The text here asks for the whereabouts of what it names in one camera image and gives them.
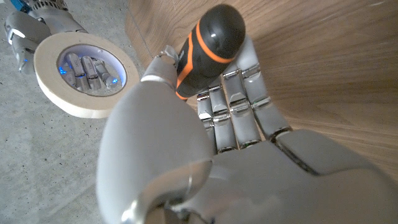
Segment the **tape roll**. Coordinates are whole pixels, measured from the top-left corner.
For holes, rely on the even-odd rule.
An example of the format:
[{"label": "tape roll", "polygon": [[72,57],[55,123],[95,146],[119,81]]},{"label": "tape roll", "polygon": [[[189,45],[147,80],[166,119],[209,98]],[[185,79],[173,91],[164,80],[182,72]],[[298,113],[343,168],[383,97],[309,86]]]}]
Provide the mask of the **tape roll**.
[{"label": "tape roll", "polygon": [[[66,54],[95,57],[119,74],[122,89],[109,96],[93,96],[76,90],[61,77],[58,68]],[[134,62],[110,41],[92,34],[66,32],[46,38],[34,54],[37,81],[44,94],[59,108],[79,118],[105,118],[114,105],[139,81]]]}]

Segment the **screwdriver handle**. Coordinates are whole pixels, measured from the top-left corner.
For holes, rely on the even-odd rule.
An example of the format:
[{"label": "screwdriver handle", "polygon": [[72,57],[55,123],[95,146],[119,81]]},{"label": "screwdriver handle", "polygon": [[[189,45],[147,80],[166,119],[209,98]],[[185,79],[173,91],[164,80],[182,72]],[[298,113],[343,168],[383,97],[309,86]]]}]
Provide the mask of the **screwdriver handle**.
[{"label": "screwdriver handle", "polygon": [[233,61],[245,35],[243,18],[234,7],[220,4],[207,11],[180,51],[177,96],[186,100],[216,80]]}]

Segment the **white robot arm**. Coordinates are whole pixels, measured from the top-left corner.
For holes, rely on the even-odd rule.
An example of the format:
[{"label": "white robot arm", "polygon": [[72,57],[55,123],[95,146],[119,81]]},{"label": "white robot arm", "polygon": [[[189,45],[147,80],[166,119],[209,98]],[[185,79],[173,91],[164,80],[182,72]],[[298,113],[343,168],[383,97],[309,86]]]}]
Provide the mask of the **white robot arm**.
[{"label": "white robot arm", "polygon": [[176,58],[167,47],[108,119],[97,173],[106,222],[398,220],[391,179],[321,134],[292,130],[267,94],[248,36],[224,85],[216,80],[197,96],[198,117],[174,94]]}]

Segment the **wood grain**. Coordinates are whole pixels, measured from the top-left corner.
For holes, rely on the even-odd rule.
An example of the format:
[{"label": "wood grain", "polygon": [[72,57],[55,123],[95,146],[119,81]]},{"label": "wood grain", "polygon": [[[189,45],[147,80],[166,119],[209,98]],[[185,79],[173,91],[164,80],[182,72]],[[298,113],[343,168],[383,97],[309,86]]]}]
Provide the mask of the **wood grain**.
[{"label": "wood grain", "polygon": [[166,44],[180,49],[221,2],[243,15],[272,100],[292,127],[326,134],[398,182],[398,2],[134,0],[126,31],[142,63]]}]

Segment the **concrete floor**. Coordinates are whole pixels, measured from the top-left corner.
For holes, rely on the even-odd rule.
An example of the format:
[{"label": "concrete floor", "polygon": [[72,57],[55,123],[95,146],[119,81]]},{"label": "concrete floor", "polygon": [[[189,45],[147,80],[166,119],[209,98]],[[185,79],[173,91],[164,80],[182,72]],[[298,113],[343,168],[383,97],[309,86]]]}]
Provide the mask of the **concrete floor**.
[{"label": "concrete floor", "polygon": [[[89,33],[137,61],[124,33],[127,0],[65,2]],[[0,4],[2,24],[12,10]],[[17,71],[0,33],[0,223],[102,223],[95,174],[106,120],[75,118],[51,103],[35,75]]]}]

